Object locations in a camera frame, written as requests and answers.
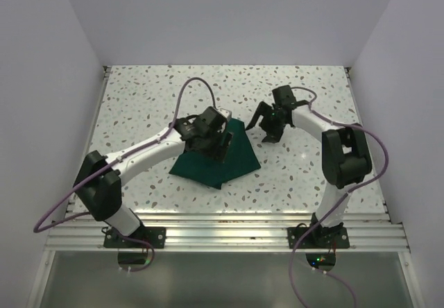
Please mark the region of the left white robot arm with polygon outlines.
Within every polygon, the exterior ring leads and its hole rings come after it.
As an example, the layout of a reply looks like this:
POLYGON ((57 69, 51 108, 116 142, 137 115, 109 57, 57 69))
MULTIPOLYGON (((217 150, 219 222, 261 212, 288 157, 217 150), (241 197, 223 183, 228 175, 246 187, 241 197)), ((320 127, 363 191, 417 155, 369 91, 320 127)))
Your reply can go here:
POLYGON ((128 247, 144 239, 142 221, 122 201, 122 188, 145 170, 184 153, 222 161, 232 135, 226 131, 232 113, 208 107, 201 114, 175 118, 167 128, 129 148, 107 155, 92 151, 85 157, 74 192, 94 220, 107 223, 128 247))

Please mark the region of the green surgical drape cloth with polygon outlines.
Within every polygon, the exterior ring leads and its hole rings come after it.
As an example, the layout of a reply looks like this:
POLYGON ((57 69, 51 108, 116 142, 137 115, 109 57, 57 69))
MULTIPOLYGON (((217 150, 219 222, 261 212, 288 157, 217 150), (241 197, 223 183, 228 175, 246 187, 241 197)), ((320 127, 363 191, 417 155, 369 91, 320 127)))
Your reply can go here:
POLYGON ((211 160, 197 152, 178 157, 169 173, 202 185, 221 189, 222 185, 261 168, 246 134, 244 122, 231 119, 228 132, 232 140, 224 161, 211 160))

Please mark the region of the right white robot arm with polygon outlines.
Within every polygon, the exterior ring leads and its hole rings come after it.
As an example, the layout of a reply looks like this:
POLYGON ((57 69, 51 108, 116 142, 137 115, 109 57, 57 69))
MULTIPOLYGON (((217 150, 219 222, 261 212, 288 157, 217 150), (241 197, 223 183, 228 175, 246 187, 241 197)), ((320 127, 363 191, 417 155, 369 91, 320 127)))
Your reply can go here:
POLYGON ((321 168, 326 181, 323 198, 311 218, 309 239, 325 247, 334 232, 343 226, 343 215, 352 192, 365 185, 373 170, 365 132, 358 124, 335 122, 312 108, 314 99, 297 100, 295 87, 283 85, 272 90, 272 104, 260 102, 246 126, 259 126, 265 133, 264 143, 278 143, 287 126, 299 128, 321 143, 321 168))

